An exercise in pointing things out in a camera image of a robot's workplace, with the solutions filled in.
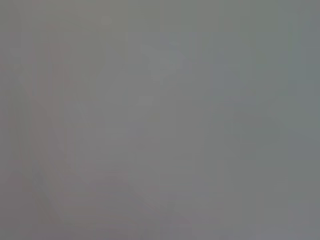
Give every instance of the plain backdrop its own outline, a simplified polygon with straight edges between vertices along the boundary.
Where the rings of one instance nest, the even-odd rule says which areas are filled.
[[[0,238],[319,239],[319,8],[3,0]]]

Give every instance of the gray wall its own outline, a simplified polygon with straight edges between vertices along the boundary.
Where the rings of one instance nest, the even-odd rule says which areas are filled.
[[[0,231],[319,239],[319,7],[5,0]]]

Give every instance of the blurry surface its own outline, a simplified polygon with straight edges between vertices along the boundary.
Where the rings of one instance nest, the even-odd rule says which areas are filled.
[[[319,239],[319,7],[2,1],[0,238]]]

